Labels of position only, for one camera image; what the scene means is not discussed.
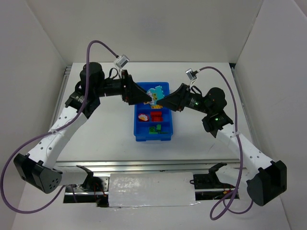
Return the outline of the teal printed lego block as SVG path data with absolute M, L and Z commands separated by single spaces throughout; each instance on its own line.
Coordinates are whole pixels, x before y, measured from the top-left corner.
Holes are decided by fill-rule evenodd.
M 158 93 L 157 93 L 156 89 L 150 88 L 147 91 L 147 94 L 151 97 L 151 101 L 148 102 L 148 104 L 149 105 L 156 105 L 156 101 L 158 100 Z

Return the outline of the long teal lego brick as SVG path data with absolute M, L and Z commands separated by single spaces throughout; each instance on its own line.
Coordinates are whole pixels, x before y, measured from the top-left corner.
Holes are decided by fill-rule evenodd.
M 156 90 L 156 100 L 161 100 L 165 97 L 164 91 L 163 91 L 163 87 L 162 86 L 156 86 L 155 87 Z

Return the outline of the yellow striped lego brick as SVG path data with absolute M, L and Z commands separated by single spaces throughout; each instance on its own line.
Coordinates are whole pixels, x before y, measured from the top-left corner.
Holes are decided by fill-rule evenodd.
M 161 108 L 163 108 L 163 107 L 162 107 L 161 105 L 155 104 L 155 105 L 152 105 L 151 108 L 152 108 L 152 109 L 161 109 Z

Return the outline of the red flower lego brick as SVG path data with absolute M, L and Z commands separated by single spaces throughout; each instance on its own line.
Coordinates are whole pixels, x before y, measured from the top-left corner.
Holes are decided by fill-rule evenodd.
M 138 120 L 140 122 L 148 122 L 150 117 L 147 114 L 138 114 Z

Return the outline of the red sloped lego piece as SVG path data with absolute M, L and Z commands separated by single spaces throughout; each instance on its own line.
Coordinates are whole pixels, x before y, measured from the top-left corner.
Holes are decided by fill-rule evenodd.
M 163 122 L 163 118 L 161 116 L 152 116 L 151 121 L 152 122 Z

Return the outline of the small green lego brick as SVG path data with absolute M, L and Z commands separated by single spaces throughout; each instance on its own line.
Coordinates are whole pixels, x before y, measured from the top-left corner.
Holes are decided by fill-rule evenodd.
M 149 127 L 149 134 L 157 134 L 155 127 Z

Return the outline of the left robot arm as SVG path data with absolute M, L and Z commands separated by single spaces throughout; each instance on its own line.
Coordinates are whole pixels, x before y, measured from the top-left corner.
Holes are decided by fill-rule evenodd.
M 21 178 L 45 194 L 58 186 L 76 184 L 88 190 L 99 179 L 88 168 L 80 165 L 55 169 L 56 161 L 75 132 L 90 118 L 100 105 L 100 98 L 120 95 L 129 105 L 150 101 L 146 91 L 135 83 L 127 70 L 121 78 L 105 78 L 97 62 L 84 65 L 80 81 L 65 102 L 61 114 L 48 134 L 27 154 L 17 154 L 13 163 Z

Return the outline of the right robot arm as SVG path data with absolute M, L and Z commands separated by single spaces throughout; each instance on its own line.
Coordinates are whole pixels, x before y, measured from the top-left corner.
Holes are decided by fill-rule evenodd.
M 157 104 L 172 111 L 181 112 L 187 107 L 206 114 L 202 119 L 205 131 L 224 143 L 248 169 L 247 193 L 258 206 L 266 205 L 287 190 L 286 165 L 263 154 L 238 131 L 224 112 L 227 102 L 222 89 L 213 87 L 202 95 L 181 84 L 175 92 L 158 100 Z

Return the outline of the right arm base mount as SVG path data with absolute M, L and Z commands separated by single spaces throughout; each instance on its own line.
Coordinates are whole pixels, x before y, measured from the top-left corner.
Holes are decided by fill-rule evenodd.
M 194 174 L 190 184 L 194 186 L 196 201 L 220 200 L 234 190 L 234 186 L 221 183 L 209 174 Z

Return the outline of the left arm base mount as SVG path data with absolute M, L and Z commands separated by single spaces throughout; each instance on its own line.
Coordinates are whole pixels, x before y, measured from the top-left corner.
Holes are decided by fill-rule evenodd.
M 96 207 L 109 207 L 109 179 L 109 177 L 94 177 L 92 183 L 67 186 L 63 203 L 93 204 Z

